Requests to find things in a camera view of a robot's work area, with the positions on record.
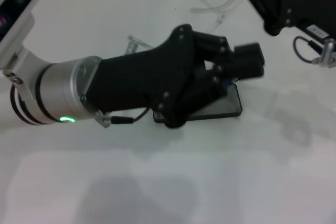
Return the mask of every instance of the black ring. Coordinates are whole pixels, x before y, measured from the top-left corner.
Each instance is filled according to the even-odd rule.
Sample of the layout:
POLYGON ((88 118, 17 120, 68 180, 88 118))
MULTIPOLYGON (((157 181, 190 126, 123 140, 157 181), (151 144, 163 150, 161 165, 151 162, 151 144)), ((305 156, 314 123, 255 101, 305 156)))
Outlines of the black ring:
POLYGON ((10 95, 10 103, 12 104, 12 108, 13 108, 15 114, 25 123, 30 124, 30 125, 37 125, 37 124, 34 124, 34 123, 28 121, 27 119, 25 119, 25 117, 20 113, 20 110, 17 108, 16 102, 15 102, 15 86, 12 85, 10 90, 11 90, 10 91, 11 92, 10 93, 11 94, 10 95))
POLYGON ((19 103, 20 103, 22 111, 26 114, 26 116, 30 120, 32 120, 34 123, 38 123, 38 124, 42 124, 42 125, 46 125, 47 124, 47 123, 40 122, 35 117, 33 117, 33 115, 28 111, 26 103, 21 99, 21 95, 20 94, 19 94, 19 103))
POLYGON ((40 107, 41 111, 43 112, 43 114, 48 117, 49 119, 57 122, 57 123, 63 123, 62 121, 54 118, 52 115, 49 114, 49 112, 47 111, 46 107, 44 107, 43 102, 42 102, 42 98, 41 98, 41 94, 40 94, 40 86, 41 86, 41 81, 42 81, 42 77, 43 74, 47 71, 48 68, 50 68, 53 64, 49 65, 48 67, 46 67, 43 71, 41 71, 41 73, 39 74, 39 76, 36 79, 36 84, 35 84, 35 95, 36 95, 36 101, 38 106, 40 107))

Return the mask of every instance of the camera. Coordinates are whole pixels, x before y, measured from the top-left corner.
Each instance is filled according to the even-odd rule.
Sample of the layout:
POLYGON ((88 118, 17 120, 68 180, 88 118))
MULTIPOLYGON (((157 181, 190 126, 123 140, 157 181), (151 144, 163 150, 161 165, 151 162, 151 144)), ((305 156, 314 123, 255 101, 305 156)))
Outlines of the camera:
POLYGON ((0 69, 4 69, 34 25, 38 0, 0 0, 0 69))

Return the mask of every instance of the white table surface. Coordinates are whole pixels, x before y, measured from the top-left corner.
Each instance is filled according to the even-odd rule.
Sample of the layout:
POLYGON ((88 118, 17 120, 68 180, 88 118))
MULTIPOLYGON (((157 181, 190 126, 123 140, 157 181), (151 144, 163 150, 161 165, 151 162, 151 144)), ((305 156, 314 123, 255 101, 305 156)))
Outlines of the white table surface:
MULTIPOLYGON (((122 55, 127 36, 159 45, 212 14, 198 0, 41 0, 25 45, 61 62, 122 55)), ((93 120, 8 129, 0 114, 0 224, 334 224, 336 69, 301 62, 296 29, 268 36, 244 2, 215 32, 259 42, 265 77, 238 84, 236 119, 168 130, 149 113, 103 129, 93 120)), ((307 57, 314 57, 302 48, 307 57)), ((0 109, 8 85, 0 80, 0 109)))

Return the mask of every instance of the sticker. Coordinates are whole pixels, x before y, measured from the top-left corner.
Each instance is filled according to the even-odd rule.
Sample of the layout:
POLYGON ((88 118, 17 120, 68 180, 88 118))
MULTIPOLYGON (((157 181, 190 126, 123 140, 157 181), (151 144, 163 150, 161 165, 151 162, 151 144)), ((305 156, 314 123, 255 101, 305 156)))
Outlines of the sticker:
POLYGON ((329 34, 327 34, 325 31, 323 31, 320 27, 316 25, 308 26, 306 29, 321 39, 324 39, 329 36, 329 34))

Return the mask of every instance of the green led light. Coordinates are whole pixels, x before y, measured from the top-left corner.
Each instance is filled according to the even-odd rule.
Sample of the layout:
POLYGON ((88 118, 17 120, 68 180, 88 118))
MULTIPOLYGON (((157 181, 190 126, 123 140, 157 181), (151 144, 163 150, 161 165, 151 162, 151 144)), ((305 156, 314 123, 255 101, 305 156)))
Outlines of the green led light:
POLYGON ((62 122, 71 122, 71 123, 74 123, 74 122, 75 122, 75 119, 70 118, 70 117, 68 117, 68 116, 62 116, 62 117, 60 118, 60 120, 61 120, 62 122))

